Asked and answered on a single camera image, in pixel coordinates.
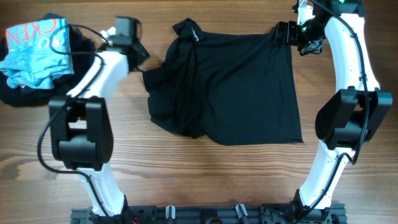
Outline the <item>black t-shirt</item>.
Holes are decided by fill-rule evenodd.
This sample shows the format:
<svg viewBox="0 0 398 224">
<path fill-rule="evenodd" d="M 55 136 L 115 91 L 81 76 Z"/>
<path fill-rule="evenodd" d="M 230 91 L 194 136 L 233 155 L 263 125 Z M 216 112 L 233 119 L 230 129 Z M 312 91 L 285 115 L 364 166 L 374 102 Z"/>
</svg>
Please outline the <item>black t-shirt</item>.
<svg viewBox="0 0 398 224">
<path fill-rule="evenodd" d="M 173 28 L 165 60 L 143 73 L 153 123 L 227 146 L 303 141 L 288 45 L 272 45 L 271 32 L 207 32 L 189 18 Z"/>
</svg>

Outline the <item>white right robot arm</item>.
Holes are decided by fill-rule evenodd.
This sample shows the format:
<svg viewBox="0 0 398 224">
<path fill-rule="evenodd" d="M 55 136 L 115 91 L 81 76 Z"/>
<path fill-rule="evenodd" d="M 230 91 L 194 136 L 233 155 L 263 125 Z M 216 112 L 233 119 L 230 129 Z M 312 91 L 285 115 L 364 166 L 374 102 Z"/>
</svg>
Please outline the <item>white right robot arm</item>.
<svg viewBox="0 0 398 224">
<path fill-rule="evenodd" d="M 318 151 L 289 210 L 292 221 L 320 222 L 331 212 L 346 165 L 357 163 L 391 108 L 392 95 L 381 90 L 369 61 L 362 1 L 298 0 L 292 10 L 297 20 L 277 23 L 272 43 L 296 46 L 305 56 L 319 54 L 328 42 L 335 69 L 335 94 L 315 120 Z"/>
</svg>

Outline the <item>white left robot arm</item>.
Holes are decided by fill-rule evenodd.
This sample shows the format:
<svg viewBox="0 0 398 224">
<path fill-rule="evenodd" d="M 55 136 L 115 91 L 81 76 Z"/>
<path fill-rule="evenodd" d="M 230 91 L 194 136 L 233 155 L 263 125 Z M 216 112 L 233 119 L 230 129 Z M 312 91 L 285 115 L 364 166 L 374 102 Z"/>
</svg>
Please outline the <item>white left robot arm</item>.
<svg viewBox="0 0 398 224">
<path fill-rule="evenodd" d="M 114 138 L 106 106 L 120 82 L 136 71 L 149 53 L 137 40 L 103 44 L 81 81 L 65 96 L 50 100 L 53 157 L 76 174 L 90 196 L 93 223 L 129 223 L 133 214 L 111 166 Z"/>
</svg>

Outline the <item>light blue printed t-shirt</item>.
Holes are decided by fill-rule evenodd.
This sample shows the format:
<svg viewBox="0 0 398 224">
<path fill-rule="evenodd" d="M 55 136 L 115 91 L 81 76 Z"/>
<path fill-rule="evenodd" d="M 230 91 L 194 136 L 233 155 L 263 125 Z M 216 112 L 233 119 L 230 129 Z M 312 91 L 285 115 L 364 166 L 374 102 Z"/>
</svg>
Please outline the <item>light blue printed t-shirt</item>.
<svg viewBox="0 0 398 224">
<path fill-rule="evenodd" d="M 64 18 L 47 19 L 6 29 L 1 72 L 9 87 L 49 90 L 54 80 L 74 74 L 67 24 Z"/>
</svg>

